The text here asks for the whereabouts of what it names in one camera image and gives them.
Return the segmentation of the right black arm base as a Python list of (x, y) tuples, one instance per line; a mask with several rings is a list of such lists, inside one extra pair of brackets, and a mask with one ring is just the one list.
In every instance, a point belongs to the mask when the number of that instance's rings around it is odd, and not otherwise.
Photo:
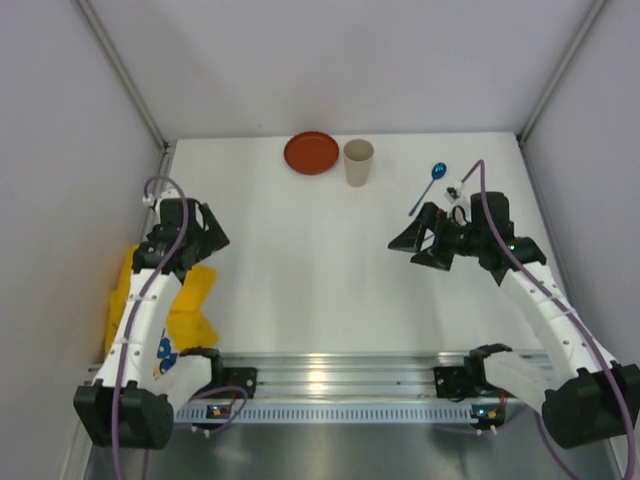
[(438, 366), (433, 369), (436, 395), (440, 399), (461, 402), (468, 398), (495, 397), (497, 390), (479, 375), (463, 366)]

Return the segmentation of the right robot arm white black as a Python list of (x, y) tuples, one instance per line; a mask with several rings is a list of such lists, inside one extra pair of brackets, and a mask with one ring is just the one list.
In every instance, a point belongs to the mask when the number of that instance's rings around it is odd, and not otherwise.
[(639, 414), (639, 368), (623, 366), (602, 346), (589, 347), (584, 324), (569, 307), (536, 242), (518, 237), (508, 198), (476, 193), (450, 211), (428, 202), (388, 245), (411, 263), (450, 270), (455, 256), (473, 257), (519, 308), (554, 372), (547, 380), (511, 347), (477, 347), (464, 359), (476, 390), (504, 390), (541, 415), (564, 449), (622, 436)]

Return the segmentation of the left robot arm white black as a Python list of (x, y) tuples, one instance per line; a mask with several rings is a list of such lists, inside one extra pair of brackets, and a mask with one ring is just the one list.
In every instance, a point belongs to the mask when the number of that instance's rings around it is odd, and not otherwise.
[(218, 335), (201, 311), (216, 272), (203, 262), (229, 239), (196, 199), (169, 196), (155, 210), (157, 224), (132, 252), (104, 362), (73, 398), (98, 447), (164, 448), (176, 411), (222, 376)]

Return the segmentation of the yellow Pikachu cloth placemat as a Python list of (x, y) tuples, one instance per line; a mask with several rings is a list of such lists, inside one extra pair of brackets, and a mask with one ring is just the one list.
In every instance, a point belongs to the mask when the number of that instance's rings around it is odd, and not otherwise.
[[(104, 340), (104, 356), (110, 351), (124, 313), (126, 296), (130, 288), (133, 253), (137, 245), (130, 246), (124, 256), (115, 288), (109, 294), (108, 316)], [(195, 265), (188, 273), (175, 298), (165, 322), (156, 353), (154, 376), (167, 373), (176, 363), (178, 355), (190, 348), (211, 348), (219, 336), (210, 325), (201, 307), (216, 281), (217, 272), (209, 267)]]

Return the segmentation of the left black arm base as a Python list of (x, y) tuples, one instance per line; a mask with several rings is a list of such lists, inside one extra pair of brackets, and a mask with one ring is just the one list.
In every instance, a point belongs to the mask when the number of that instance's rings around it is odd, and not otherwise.
[(254, 367), (223, 367), (215, 371), (212, 380), (202, 387), (198, 394), (221, 387), (236, 386), (246, 391), (250, 399), (254, 398), (257, 387), (258, 369)]

